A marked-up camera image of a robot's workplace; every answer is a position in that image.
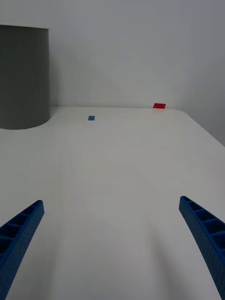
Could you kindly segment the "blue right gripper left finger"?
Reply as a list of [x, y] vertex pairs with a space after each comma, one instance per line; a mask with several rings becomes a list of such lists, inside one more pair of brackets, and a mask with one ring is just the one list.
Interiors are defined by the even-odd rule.
[[44, 215], [42, 200], [34, 202], [0, 228], [0, 299], [10, 290], [27, 248]]

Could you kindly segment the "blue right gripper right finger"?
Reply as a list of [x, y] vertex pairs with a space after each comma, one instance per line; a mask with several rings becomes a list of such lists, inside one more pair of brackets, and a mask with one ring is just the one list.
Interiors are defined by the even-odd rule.
[[186, 196], [180, 198], [179, 211], [198, 245], [221, 299], [224, 299], [224, 222]]

